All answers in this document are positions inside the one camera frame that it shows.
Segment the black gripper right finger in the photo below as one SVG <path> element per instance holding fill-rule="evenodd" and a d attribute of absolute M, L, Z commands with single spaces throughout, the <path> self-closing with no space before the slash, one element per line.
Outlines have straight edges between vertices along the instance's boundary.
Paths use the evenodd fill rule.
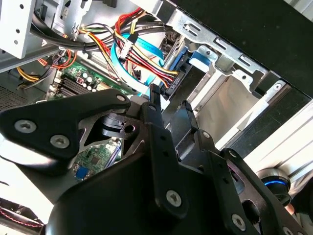
<path fill-rule="evenodd" d="M 305 234 L 285 209 L 291 202 L 291 183 L 283 171 L 253 172 L 236 151 L 218 150 L 211 135 L 198 127 L 188 101 L 173 115 L 170 130 L 180 163 L 212 178 L 210 205 L 218 206 L 233 234 Z"/>

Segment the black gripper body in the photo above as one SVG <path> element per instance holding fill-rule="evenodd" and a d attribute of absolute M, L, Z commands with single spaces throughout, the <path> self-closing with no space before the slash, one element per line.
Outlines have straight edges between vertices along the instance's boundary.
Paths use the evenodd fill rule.
<path fill-rule="evenodd" d="M 147 157 L 135 155 L 67 190 L 55 204 L 48 235 L 229 235 L 213 183 L 180 165 L 188 211 L 175 219 L 155 202 Z"/>

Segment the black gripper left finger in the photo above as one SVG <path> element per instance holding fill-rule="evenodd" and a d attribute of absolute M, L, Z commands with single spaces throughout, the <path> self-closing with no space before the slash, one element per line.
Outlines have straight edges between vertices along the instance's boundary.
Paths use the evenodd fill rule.
<path fill-rule="evenodd" d="M 0 135 L 3 158 L 51 176 L 67 173 L 88 147 L 121 138 L 124 146 L 118 163 L 137 154 L 148 158 L 157 208 L 172 218 L 187 214 L 179 164 L 171 133 L 163 126 L 156 85 L 141 105 L 108 89 L 10 109 L 0 115 Z"/>

